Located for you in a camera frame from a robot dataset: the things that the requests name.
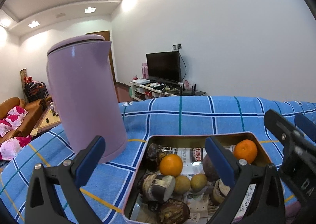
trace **kettle lid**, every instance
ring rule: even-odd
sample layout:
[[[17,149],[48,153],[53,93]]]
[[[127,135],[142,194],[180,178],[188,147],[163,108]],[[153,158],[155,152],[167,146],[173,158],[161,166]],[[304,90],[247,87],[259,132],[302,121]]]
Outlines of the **kettle lid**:
[[[51,52],[55,51],[56,49],[59,49],[64,46],[69,46],[71,44],[76,44],[76,43],[82,43],[85,41],[105,41],[105,38],[101,35],[83,35],[83,36],[78,36],[70,39],[63,40],[59,43],[56,43],[53,45],[47,52],[47,55],[49,55]]]

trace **wooden door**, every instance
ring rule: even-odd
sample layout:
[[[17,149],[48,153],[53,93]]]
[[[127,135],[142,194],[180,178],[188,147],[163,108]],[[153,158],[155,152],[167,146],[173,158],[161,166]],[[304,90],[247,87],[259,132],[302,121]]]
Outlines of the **wooden door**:
[[[110,31],[109,30],[87,33],[86,35],[91,35],[91,34],[101,35],[101,36],[103,36],[105,38],[106,41],[111,41]],[[111,48],[110,48],[110,52],[109,52],[109,59],[110,59],[110,66],[111,66],[113,82],[115,84],[116,83],[116,79],[115,79],[115,73],[114,73],[114,65],[113,65],[113,57],[112,57],[112,50],[111,50]]]

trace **blue checkered blanket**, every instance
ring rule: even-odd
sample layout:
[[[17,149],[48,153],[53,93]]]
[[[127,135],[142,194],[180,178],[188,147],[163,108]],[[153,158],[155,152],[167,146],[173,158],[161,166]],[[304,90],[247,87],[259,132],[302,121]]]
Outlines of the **blue checkered blanket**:
[[[82,193],[104,223],[123,223],[121,209],[134,182],[135,172],[149,137],[164,135],[205,135],[250,131],[260,140],[276,166],[282,163],[282,145],[265,129],[263,115],[268,109],[280,112],[294,123],[298,112],[312,122],[316,106],[308,102],[278,102],[263,98],[200,96],[165,97],[143,102],[120,103],[129,142],[116,159],[99,164]],[[24,147],[0,174],[0,197],[12,216],[24,222],[25,199],[36,163],[56,166],[73,159],[62,125],[53,128]],[[77,223],[60,186],[58,196],[69,220]],[[286,205],[296,199],[285,187]]]

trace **pink floral cushion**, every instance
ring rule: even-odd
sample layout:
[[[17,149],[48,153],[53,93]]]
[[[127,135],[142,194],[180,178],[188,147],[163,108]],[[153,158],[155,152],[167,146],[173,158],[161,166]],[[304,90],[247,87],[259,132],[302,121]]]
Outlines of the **pink floral cushion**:
[[[8,115],[19,115],[22,116],[23,118],[25,117],[25,115],[28,113],[28,111],[26,111],[24,108],[20,107],[20,106],[14,106],[9,112]]]
[[[12,125],[6,120],[0,120],[0,136],[4,137],[10,130],[13,130]]]
[[[20,116],[17,114],[11,114],[8,115],[5,120],[11,124],[13,129],[17,129],[19,126],[21,126],[24,116]]]
[[[11,138],[0,146],[0,160],[12,160],[31,141],[31,136]]]

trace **metal screw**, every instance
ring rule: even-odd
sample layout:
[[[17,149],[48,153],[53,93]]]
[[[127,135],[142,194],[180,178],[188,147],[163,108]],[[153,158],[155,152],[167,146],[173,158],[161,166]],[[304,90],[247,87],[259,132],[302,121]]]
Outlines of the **metal screw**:
[[[238,163],[239,163],[241,166],[247,165],[247,161],[246,161],[245,159],[240,159],[240,160],[238,161]]]
[[[71,160],[64,160],[63,165],[64,166],[69,166],[71,164]]]
[[[302,155],[302,154],[303,154],[302,148],[300,148],[300,147],[298,147],[298,146],[295,147],[295,152],[296,152],[298,155]]]
[[[37,163],[37,164],[35,164],[34,169],[39,170],[41,167],[42,167],[42,164]]]

